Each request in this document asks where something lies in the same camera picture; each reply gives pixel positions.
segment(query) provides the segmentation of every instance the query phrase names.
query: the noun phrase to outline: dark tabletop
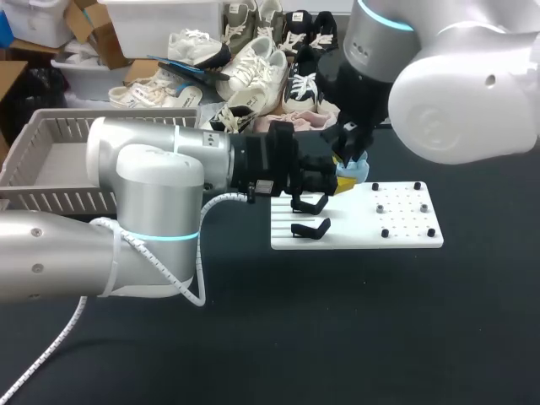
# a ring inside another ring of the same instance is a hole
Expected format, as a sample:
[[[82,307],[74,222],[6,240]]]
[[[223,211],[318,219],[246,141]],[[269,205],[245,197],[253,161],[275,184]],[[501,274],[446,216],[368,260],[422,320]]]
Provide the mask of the dark tabletop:
[[[267,201],[220,204],[204,308],[91,300],[11,403],[539,404],[540,152],[444,166],[375,136],[369,180],[425,181],[441,249],[272,251]],[[76,304],[0,305],[1,392]]]

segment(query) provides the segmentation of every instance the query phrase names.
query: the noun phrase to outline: black sneaker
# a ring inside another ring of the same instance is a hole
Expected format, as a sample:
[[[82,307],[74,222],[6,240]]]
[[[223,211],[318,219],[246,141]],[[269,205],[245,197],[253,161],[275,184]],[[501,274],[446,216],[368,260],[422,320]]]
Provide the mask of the black sneaker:
[[[266,103],[267,96],[263,89],[249,88],[238,91],[200,128],[231,133],[242,132],[261,114]]]
[[[338,47],[338,26],[329,11],[322,11],[313,23],[312,48],[328,52]]]
[[[282,106],[286,113],[316,111],[318,90],[315,76],[320,57],[319,52],[309,45],[298,51],[283,92]]]
[[[283,44],[279,49],[288,57],[295,56],[303,45],[308,45],[312,32],[311,14],[305,10],[285,14]]]

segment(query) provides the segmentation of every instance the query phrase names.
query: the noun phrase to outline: white coiled cable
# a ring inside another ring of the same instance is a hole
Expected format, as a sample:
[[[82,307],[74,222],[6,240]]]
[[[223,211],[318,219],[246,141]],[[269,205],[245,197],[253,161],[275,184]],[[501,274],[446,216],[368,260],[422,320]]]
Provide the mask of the white coiled cable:
[[[210,201],[208,201],[201,210],[201,222],[200,225],[203,225],[203,220],[208,211],[214,207],[216,204],[223,201],[239,201],[242,203],[247,202],[247,197],[242,194],[237,193],[227,193],[217,196]],[[97,218],[90,222],[96,226],[103,226],[110,230],[114,231],[114,228],[117,226],[116,221],[113,221],[108,218]],[[171,284],[178,288],[178,290],[184,295],[188,300],[190,300],[196,306],[203,306],[206,302],[206,289],[204,288],[204,275],[203,275],[203,260],[201,258],[201,235],[199,234],[197,241],[197,260],[195,265],[197,268],[197,282],[199,284],[199,296],[195,296],[187,287],[180,281],[178,278],[172,274],[167,267],[165,267],[157,257],[152,254],[146,247],[144,247],[144,242],[131,236],[129,232],[124,229],[120,229],[120,235],[123,240],[125,240],[130,246],[133,247],[136,251],[141,253],[149,262],[151,262],[160,273],[162,273],[165,278],[167,278]],[[17,390],[35,373],[35,371],[46,362],[46,360],[51,357],[51,354],[60,346],[68,334],[73,330],[75,324],[83,314],[84,307],[86,306],[87,297],[81,297],[78,301],[77,308],[73,313],[71,319],[67,325],[63,328],[62,332],[58,337],[52,342],[51,346],[47,348],[43,354],[38,357],[38,359],[19,377],[19,379],[8,389],[8,391],[0,397],[0,405],[6,405],[9,399],[17,392]]]

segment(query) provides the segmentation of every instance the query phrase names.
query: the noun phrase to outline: white pegboard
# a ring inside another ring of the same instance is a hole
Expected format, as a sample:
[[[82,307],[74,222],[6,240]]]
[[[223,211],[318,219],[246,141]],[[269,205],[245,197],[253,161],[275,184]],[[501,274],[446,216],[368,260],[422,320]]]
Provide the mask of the white pegboard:
[[[270,209],[270,239],[273,249],[278,250],[326,250],[326,249],[404,249],[438,248],[444,238],[429,196],[428,187],[420,182],[414,190],[414,181],[358,184],[353,190],[330,197],[320,215],[293,213],[290,196],[272,198]],[[303,194],[301,199],[315,204],[321,194]],[[427,212],[422,212],[422,205]],[[382,213],[377,207],[382,205]],[[325,218],[332,226],[320,240],[293,237],[291,224],[303,224],[317,228]],[[428,230],[435,230],[433,237]],[[382,231],[388,230],[387,238]]]

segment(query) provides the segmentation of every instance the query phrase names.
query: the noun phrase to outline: black bracket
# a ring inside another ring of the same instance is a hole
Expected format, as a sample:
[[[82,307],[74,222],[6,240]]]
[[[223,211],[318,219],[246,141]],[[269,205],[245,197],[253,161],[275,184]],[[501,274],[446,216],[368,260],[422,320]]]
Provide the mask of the black bracket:
[[[290,231],[293,233],[293,236],[298,235],[303,238],[319,240],[330,229],[330,225],[330,219],[326,218],[324,221],[321,222],[319,228],[310,228],[309,226],[301,224],[291,224]]]
[[[320,214],[327,204],[327,195],[322,196],[317,204],[309,204],[308,202],[304,202],[300,200],[300,196],[293,196],[293,198],[290,200],[290,206],[293,209],[293,212],[308,213],[309,215]]]

